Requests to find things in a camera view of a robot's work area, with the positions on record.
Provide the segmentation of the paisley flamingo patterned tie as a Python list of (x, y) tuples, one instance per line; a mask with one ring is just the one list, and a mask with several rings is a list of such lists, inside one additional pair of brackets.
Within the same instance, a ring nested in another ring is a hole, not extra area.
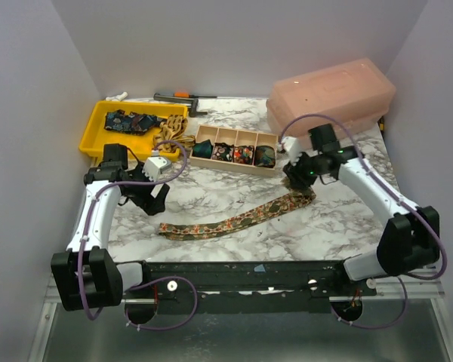
[(244, 213), (240, 213), (237, 216), (224, 219), (220, 222), (192, 225), (161, 223), (158, 234), (173, 241), (219, 238), (307, 207), (315, 199), (316, 194), (311, 188), (308, 188), (306, 191), (295, 191), (292, 187), (288, 186), (288, 193)]

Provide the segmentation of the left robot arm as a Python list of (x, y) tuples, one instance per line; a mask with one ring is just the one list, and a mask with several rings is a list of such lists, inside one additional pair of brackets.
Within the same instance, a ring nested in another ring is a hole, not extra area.
[(72, 240), (51, 258), (52, 275), (67, 311), (117, 306), (125, 291), (147, 296), (152, 279), (141, 261), (114, 262), (108, 251), (112, 219), (122, 198), (149, 216), (165, 211), (169, 185), (159, 177), (172, 163), (158, 152), (136, 167), (128, 165), (129, 148), (107, 144), (103, 159), (84, 176), (85, 199)]

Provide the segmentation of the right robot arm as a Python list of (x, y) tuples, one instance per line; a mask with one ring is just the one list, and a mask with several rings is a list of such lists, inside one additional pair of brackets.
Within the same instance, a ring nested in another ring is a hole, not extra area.
[(279, 148), (288, 155), (283, 171), (290, 185), (306, 191), (315, 181), (330, 176), (353, 191), (384, 227), (372, 251), (345, 259), (332, 277), (334, 290), (350, 295), (360, 280), (406, 275), (440, 258), (439, 214), (419, 207), (397, 192), (368, 163), (355, 145), (343, 147), (330, 124), (310, 131), (316, 155), (310, 156), (295, 137), (283, 137)]

